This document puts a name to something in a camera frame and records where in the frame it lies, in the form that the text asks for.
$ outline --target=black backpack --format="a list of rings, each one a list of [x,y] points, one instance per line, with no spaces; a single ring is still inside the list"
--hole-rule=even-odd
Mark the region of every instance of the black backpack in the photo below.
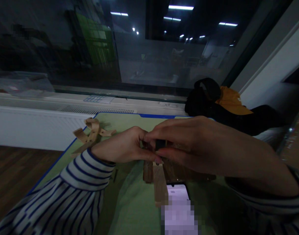
[[[215,102],[221,97],[219,85],[211,78],[201,79],[194,84],[185,103],[185,112],[190,116],[206,116],[226,126],[249,134],[258,135],[269,128],[285,125],[280,114],[268,105],[252,109],[252,114],[237,115]]]

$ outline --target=striped sleeve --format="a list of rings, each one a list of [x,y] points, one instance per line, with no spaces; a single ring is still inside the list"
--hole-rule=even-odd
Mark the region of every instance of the striped sleeve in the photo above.
[[[299,171],[289,167],[299,183]],[[249,227],[257,234],[299,235],[299,196],[289,199],[263,199],[247,195],[241,185],[227,184],[246,206]]]
[[[92,234],[114,167],[86,150],[21,200],[1,221],[0,235]]]

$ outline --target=window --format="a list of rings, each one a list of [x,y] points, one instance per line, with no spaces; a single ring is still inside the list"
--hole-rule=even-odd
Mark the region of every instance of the window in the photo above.
[[[185,97],[202,78],[231,83],[290,2],[3,0],[0,70],[70,93]]]

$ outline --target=hand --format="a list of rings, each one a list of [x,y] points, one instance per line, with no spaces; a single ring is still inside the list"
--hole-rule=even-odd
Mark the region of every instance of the hand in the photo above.
[[[166,120],[145,141],[155,147],[155,139],[185,146],[187,151],[163,148],[156,153],[197,172],[244,178],[280,196],[299,194],[296,180],[268,144],[206,117]]]
[[[159,160],[159,157],[153,152],[141,149],[141,141],[146,145],[144,142],[146,134],[147,131],[135,126],[94,145],[91,148],[91,152],[101,160],[116,163],[126,163],[132,160],[153,162],[155,158]]]

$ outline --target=green cutting mat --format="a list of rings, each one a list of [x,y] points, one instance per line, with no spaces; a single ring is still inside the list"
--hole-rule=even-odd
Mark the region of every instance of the green cutting mat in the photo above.
[[[165,120],[116,113],[99,113],[96,118],[102,128],[116,129],[118,133],[133,126],[151,131]],[[81,145],[76,140],[38,186],[58,174],[72,160],[71,153]],[[187,187],[201,234],[226,234],[229,231],[244,234],[242,204],[222,177],[210,183],[188,182]],[[94,234],[160,234],[160,213],[155,207],[154,186],[143,181],[143,161],[117,164],[105,189],[103,209]]]

